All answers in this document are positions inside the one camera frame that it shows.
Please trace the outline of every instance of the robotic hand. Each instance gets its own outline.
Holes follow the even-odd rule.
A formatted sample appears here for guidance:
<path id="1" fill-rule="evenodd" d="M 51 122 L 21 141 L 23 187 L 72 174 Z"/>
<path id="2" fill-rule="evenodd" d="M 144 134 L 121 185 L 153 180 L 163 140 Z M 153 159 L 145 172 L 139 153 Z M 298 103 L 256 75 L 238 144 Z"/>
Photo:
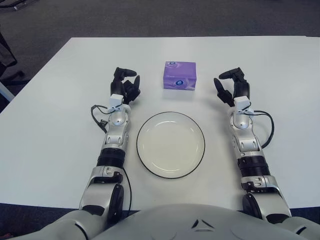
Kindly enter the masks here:
<path id="1" fill-rule="evenodd" d="M 241 171 L 241 186 L 247 194 L 242 199 L 243 210 L 256 218 L 270 223 L 282 223 L 291 217 L 290 209 L 280 191 L 276 178 L 270 175 L 263 148 L 266 147 L 273 136 L 274 122 L 272 117 L 264 111 L 251 109 L 250 85 L 244 79 L 240 68 L 222 73 L 220 79 L 234 81 L 233 95 L 225 90 L 221 82 L 215 78 L 214 85 L 217 96 L 227 103 L 229 111 L 229 130 L 232 134 L 232 144 Z M 263 113 L 268 115 L 272 123 L 272 131 L 268 141 L 261 146 L 253 132 L 254 122 L 252 116 Z"/>
<path id="2" fill-rule="evenodd" d="M 137 73 L 117 67 L 111 83 L 109 107 L 94 105 L 91 115 L 98 126 L 105 132 L 97 165 L 93 168 L 87 186 L 82 195 L 79 210 L 69 212 L 42 230 L 19 237 L 21 240 L 88 240 L 100 234 L 107 225 L 115 224 L 121 219 L 124 188 L 121 185 L 129 130 L 129 102 L 140 94 L 140 76 L 134 83 L 125 77 L 134 77 Z M 94 117 L 98 108 L 108 115 L 108 120 L 100 122 Z"/>
<path id="3" fill-rule="evenodd" d="M 117 67 L 111 83 L 109 108 L 94 105 L 91 115 L 98 126 L 106 133 L 96 167 L 92 170 L 89 182 L 80 201 L 80 210 L 101 216 L 109 224 L 118 222 L 122 215 L 124 188 L 122 172 L 128 143 L 129 130 L 129 102 L 134 101 L 140 94 L 140 76 L 134 83 L 129 80 L 122 83 L 125 77 L 134 77 L 137 73 L 129 69 Z M 93 110 L 99 110 L 109 115 L 108 121 L 100 122 L 93 115 Z"/>

